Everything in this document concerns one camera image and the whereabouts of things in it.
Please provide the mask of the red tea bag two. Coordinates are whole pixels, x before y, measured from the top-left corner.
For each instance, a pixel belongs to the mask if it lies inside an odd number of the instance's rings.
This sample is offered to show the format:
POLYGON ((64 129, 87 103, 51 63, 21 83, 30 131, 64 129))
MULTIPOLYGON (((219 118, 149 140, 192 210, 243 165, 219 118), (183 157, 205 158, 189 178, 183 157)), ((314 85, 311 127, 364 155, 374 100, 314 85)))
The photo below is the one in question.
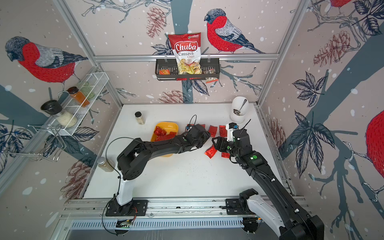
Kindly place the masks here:
POLYGON ((217 131, 218 131, 218 127, 215 127, 215 126, 209 127, 209 133, 210 133, 212 138, 216 137, 217 131))

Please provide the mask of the red tea bag one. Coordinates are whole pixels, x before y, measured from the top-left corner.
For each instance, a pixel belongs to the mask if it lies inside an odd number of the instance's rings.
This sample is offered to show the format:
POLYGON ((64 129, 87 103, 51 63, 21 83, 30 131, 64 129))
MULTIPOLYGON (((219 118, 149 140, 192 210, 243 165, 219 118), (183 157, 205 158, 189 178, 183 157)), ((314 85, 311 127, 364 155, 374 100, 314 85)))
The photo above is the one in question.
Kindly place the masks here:
POLYGON ((226 129, 226 125, 219 126, 220 137, 226 138, 228 136, 228 130, 226 129))

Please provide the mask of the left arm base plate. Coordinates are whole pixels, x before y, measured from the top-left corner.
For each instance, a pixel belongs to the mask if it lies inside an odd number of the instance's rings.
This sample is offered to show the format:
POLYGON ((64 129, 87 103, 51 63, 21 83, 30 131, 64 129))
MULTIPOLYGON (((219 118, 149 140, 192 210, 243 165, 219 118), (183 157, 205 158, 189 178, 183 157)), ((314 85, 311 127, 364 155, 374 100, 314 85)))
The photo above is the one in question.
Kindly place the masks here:
POLYGON ((148 200, 135 200, 128 202, 125 205, 119 205, 116 199, 111 200, 107 204, 106 216, 107 217, 123 217, 123 216, 136 216, 142 217, 146 215, 148 208, 148 200))

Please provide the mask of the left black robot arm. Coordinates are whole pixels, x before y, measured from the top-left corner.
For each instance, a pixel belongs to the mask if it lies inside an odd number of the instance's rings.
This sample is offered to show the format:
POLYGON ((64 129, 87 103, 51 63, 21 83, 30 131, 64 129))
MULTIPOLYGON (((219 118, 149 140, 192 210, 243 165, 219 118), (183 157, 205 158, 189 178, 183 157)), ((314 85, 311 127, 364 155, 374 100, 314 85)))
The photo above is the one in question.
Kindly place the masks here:
POLYGON ((181 135, 170 140, 143 142, 140 138, 133 141, 118 155, 118 170, 122 174, 117 203, 124 206, 133 200, 133 184, 144 171, 148 161, 169 154, 181 154, 200 149, 211 137, 211 134, 199 124, 189 128, 181 135))

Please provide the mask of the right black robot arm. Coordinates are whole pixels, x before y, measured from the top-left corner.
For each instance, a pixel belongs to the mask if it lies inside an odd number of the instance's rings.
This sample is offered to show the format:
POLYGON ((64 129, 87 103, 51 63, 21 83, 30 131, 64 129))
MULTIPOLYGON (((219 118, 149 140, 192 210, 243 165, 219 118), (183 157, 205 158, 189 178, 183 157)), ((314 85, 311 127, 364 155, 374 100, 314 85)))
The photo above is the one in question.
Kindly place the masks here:
POLYGON ((311 216, 286 191, 276 178, 267 160, 253 150, 245 129, 230 130, 232 140, 222 137, 212 139, 216 150, 229 153, 247 174, 262 188, 268 205, 257 194, 246 199, 246 207, 258 215, 281 240, 322 240, 325 226, 318 216, 311 216))

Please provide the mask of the red tea bag six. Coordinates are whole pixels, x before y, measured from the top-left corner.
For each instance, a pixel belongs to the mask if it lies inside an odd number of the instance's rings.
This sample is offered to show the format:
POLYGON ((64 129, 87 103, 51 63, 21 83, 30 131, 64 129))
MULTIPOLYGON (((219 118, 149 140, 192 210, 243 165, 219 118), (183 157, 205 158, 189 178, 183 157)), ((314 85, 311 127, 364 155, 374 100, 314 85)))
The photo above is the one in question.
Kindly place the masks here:
POLYGON ((209 149, 205 151, 205 155, 211 159, 216 154, 216 152, 217 150, 215 149, 214 145, 212 145, 209 149))

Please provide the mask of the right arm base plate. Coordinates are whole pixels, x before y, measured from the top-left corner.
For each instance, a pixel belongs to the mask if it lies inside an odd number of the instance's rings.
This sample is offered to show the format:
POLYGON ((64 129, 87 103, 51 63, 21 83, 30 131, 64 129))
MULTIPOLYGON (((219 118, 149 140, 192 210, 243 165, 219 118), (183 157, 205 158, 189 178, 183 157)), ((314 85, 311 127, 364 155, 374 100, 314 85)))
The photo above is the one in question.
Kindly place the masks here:
POLYGON ((226 199, 225 205, 221 209, 226 210, 227 215, 256 215, 255 211, 251 211, 247 201, 243 199, 226 199))

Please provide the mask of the red tea bag five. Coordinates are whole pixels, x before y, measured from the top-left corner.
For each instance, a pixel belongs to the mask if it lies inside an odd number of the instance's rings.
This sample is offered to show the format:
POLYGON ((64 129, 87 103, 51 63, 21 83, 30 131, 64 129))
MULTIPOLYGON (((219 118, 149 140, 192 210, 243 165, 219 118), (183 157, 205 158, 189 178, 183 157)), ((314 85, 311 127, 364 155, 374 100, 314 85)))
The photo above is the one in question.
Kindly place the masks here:
POLYGON ((222 153, 222 158, 230 159, 231 158, 231 154, 229 154, 229 153, 222 153))

